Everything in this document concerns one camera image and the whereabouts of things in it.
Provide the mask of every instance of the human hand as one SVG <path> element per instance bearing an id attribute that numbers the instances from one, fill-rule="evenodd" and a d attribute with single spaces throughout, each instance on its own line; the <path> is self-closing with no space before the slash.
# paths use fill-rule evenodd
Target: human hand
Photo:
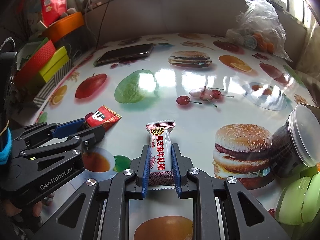
<path id="1" fill-rule="evenodd" d="M 6 212 L 8 217 L 15 216 L 21 212 L 21 209 L 15 207 L 9 199 L 5 199 L 4 201 L 2 201 L 2 203 L 3 203 L 4 211 Z M 40 217 L 41 210 L 42 210 L 42 202 L 39 201 L 38 203 L 33 205 L 32 214 L 35 217 Z"/>

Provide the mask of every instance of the cup of tea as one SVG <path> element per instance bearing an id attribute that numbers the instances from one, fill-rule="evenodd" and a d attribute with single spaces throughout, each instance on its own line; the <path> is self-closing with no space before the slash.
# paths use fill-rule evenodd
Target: cup of tea
<path id="1" fill-rule="evenodd" d="M 298 104 L 271 139 L 271 171 L 281 178 L 320 163 L 320 124 L 313 112 Z"/>
<path id="2" fill-rule="evenodd" d="M 102 181 L 108 179 L 110 172 L 116 165 L 115 158 L 107 150 L 93 147 L 82 154 L 82 161 L 85 166 L 86 176 Z"/>

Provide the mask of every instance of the plastic bag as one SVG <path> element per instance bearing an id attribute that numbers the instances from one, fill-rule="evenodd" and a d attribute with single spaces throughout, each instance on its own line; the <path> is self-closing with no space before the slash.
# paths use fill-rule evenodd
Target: plastic bag
<path id="1" fill-rule="evenodd" d="M 249 8 L 237 16 L 238 28 L 227 31 L 227 40 L 292 61 L 284 50 L 285 30 L 274 7 L 266 0 L 246 2 Z"/>

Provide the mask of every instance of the smartphone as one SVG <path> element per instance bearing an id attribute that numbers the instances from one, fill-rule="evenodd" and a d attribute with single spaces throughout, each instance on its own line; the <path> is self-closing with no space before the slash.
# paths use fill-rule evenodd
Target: smartphone
<path id="1" fill-rule="evenodd" d="M 123 59 L 148 57 L 153 49 L 153 43 L 124 47 L 107 51 L 96 62 L 96 66 Z"/>

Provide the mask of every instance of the food print tablecloth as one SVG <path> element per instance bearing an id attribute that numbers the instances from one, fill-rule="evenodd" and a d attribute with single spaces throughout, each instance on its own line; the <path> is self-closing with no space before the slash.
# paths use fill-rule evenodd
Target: food print tablecloth
<path id="1" fill-rule="evenodd" d="M 155 44 L 145 59 L 94 64 L 108 50 L 145 43 Z M 56 88 L 38 121 L 68 122 L 102 105 L 122 116 L 91 151 L 91 171 L 71 181 L 78 188 L 88 178 L 109 179 L 128 168 L 149 144 L 145 125 L 174 119 L 171 140 L 182 155 L 210 176 L 239 178 L 269 210 L 281 193 L 268 163 L 270 137 L 299 102 L 314 105 L 281 58 L 214 35 L 150 35 L 89 52 Z M 192 209 L 192 200 L 178 199 L 173 189 L 149 191 L 146 200 L 130 203 L 130 240 L 149 239 L 150 233 L 159 240 L 173 234 L 191 239 Z"/>

